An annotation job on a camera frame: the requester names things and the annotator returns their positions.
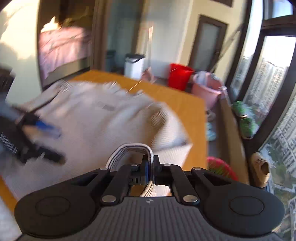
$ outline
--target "brown shoe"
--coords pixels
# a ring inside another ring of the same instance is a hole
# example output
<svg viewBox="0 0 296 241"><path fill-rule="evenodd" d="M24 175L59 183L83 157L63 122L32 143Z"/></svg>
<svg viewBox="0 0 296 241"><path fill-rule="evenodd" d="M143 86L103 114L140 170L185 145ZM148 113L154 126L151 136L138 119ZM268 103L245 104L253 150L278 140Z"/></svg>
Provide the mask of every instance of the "brown shoe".
<svg viewBox="0 0 296 241"><path fill-rule="evenodd" d="M269 164L260 153L256 152L251 156L250 169L255 180L255 185L264 188L270 176Z"/></svg>

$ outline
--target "wall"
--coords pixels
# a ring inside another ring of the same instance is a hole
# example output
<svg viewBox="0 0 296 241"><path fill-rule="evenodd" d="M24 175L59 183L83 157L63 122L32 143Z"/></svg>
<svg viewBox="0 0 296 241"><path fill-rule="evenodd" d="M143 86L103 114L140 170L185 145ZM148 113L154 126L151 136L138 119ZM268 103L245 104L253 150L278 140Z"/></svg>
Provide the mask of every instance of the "wall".
<svg viewBox="0 0 296 241"><path fill-rule="evenodd" d="M179 62L193 0L147 0L144 6L137 52L146 53L149 27L153 26L151 67L166 78L169 64Z"/></svg>
<svg viewBox="0 0 296 241"><path fill-rule="evenodd" d="M12 0L0 12L0 65L16 78L6 102L23 104L41 93L37 62L39 0Z"/></svg>
<svg viewBox="0 0 296 241"><path fill-rule="evenodd" d="M245 7L246 0L233 0L232 7L211 0L194 0L187 32L185 33L185 41L181 52L180 63L184 65L189 63L200 14L228 24L224 39L225 43L235 29L243 22ZM239 35L237 35L235 41L231 44L225 56L217 65L215 73L223 81L226 80L231 67L232 59L237 48L238 36Z"/></svg>

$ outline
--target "door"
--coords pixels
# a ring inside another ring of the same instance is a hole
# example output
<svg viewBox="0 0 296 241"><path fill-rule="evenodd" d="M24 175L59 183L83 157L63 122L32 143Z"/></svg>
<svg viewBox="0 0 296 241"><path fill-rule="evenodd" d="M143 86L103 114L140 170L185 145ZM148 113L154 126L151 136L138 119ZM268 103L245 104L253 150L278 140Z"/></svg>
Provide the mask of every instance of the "door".
<svg viewBox="0 0 296 241"><path fill-rule="evenodd" d="M135 53L144 0L107 0L101 69L123 74L126 54Z"/></svg>
<svg viewBox="0 0 296 241"><path fill-rule="evenodd" d="M96 0L40 0L37 49L43 88L90 69L95 3Z"/></svg>
<svg viewBox="0 0 296 241"><path fill-rule="evenodd" d="M189 66L197 71L210 71L217 62L227 24L200 15Z"/></svg>

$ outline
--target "wooden table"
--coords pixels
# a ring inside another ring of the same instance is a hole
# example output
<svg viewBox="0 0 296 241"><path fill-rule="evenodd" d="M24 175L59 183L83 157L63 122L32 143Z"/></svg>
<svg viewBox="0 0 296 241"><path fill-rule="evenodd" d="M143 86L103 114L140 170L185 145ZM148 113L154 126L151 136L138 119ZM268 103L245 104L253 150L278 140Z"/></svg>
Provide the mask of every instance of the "wooden table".
<svg viewBox="0 0 296 241"><path fill-rule="evenodd" d="M129 90L138 82L121 75L91 70L76 76L75 80L87 80L94 83L116 81L124 89ZM193 146L183 165L183 170L190 171L193 167L207 168L207 141L205 136L205 106L202 99L191 94L178 91L158 84L142 81L130 92L143 90L156 101L165 102L182 121ZM16 200L13 198L4 182L0 179L0 196L11 211L14 210Z"/></svg>

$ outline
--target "bed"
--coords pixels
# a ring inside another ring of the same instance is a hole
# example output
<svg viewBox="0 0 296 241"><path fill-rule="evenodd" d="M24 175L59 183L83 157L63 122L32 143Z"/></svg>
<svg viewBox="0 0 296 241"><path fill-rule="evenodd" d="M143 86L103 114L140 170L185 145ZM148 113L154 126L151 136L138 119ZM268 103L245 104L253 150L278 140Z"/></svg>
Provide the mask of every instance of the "bed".
<svg viewBox="0 0 296 241"><path fill-rule="evenodd" d="M82 27L61 27L39 35L39 65L42 85L90 66L91 31Z"/></svg>

